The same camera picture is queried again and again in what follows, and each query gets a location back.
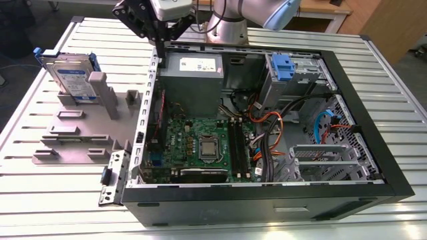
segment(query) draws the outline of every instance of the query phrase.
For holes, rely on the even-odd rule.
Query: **motherboard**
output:
[[[174,182],[174,175],[184,181],[247,183],[255,180],[250,150],[254,125],[242,119],[206,118],[170,119],[167,123],[166,149],[150,154],[152,179]]]

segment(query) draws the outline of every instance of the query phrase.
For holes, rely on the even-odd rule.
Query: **green motherboard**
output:
[[[168,182],[170,169],[174,168],[211,168],[227,170],[230,183],[247,183],[255,181],[251,167],[250,151],[246,147],[254,136],[251,122],[241,123],[239,134],[245,141],[239,144],[239,158],[234,160],[238,148],[231,139],[238,138],[229,120],[186,118],[170,119],[167,124],[166,150],[162,156],[159,168],[154,168],[154,179],[158,184]],[[237,165],[246,171],[237,174]]]

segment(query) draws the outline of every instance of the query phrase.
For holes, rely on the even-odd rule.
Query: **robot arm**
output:
[[[216,0],[207,28],[211,29],[216,23],[219,24],[207,33],[208,40],[219,44],[246,43],[249,40],[246,19],[266,29],[282,30],[298,12],[301,3],[302,0]]]
[[[243,44],[249,39],[247,19],[279,31],[289,24],[302,0],[216,0],[207,29],[212,43]],[[148,38],[158,55],[195,23],[192,0],[122,0],[112,13],[140,38]],[[179,19],[168,27],[168,21]]]

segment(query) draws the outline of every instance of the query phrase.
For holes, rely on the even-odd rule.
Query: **ram slot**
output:
[[[235,141],[237,141],[237,151],[238,151],[238,161],[239,161],[239,172],[242,177],[247,177],[249,172],[249,162],[246,154],[246,135],[242,129],[242,122],[235,124]]]
[[[227,131],[229,131],[229,145],[230,145],[230,158],[231,158],[231,173],[234,176],[239,173],[239,159],[238,159],[238,146],[235,138],[235,125],[237,122],[229,121]]]

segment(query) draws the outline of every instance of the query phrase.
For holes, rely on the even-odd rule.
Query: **power supply label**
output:
[[[83,70],[59,69],[56,71],[62,84],[79,103],[94,103],[96,94],[87,82],[88,75]]]
[[[183,57],[179,60],[179,70],[191,72],[216,72],[215,59]]]

